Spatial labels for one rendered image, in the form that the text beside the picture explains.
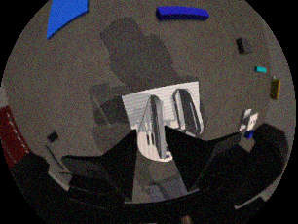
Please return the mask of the blue rectangular block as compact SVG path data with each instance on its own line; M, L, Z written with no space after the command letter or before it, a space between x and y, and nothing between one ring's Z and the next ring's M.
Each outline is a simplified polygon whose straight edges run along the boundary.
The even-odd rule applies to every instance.
M246 136L245 139L251 138L252 135L254 135L254 131L247 131L244 133L244 136Z

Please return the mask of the blue rectangular bar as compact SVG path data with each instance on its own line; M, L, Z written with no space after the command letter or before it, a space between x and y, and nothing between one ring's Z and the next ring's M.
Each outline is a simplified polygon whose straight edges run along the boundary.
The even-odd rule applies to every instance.
M159 21L162 20L207 20L207 18L210 18L208 16L207 10L205 9L196 9L196 7L179 7L179 6L164 6L164 7L158 7L156 9L156 15L157 19Z

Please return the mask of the blue flat rectangular plate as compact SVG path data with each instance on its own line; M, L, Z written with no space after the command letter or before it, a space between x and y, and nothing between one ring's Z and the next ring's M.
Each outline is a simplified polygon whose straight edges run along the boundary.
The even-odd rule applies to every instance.
M88 13L88 0L54 0L50 12L50 22L47 26L47 39L56 36L64 26L73 22L75 18Z

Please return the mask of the cyan flat bar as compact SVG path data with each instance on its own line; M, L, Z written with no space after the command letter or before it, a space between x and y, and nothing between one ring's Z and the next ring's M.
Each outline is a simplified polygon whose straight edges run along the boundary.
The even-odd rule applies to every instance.
M260 66L256 65L254 72L258 72L258 70L259 70L259 72L263 72L263 73L267 72L266 68L260 68Z

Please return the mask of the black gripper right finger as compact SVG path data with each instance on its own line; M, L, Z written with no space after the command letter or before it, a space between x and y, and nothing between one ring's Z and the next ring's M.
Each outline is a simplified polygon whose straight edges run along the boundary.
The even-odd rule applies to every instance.
M200 140L183 131L176 131L165 125L165 137L177 170L183 179L187 192L195 191L212 158L222 154L227 148L240 144L242 132L233 132L214 140Z

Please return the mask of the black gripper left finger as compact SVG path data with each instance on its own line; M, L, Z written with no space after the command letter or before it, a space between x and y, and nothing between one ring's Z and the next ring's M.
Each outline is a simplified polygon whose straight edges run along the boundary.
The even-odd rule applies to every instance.
M62 163L73 175L103 179L123 196L125 202L132 200L134 166L136 166L137 129L119 140L115 147L101 156L63 156Z

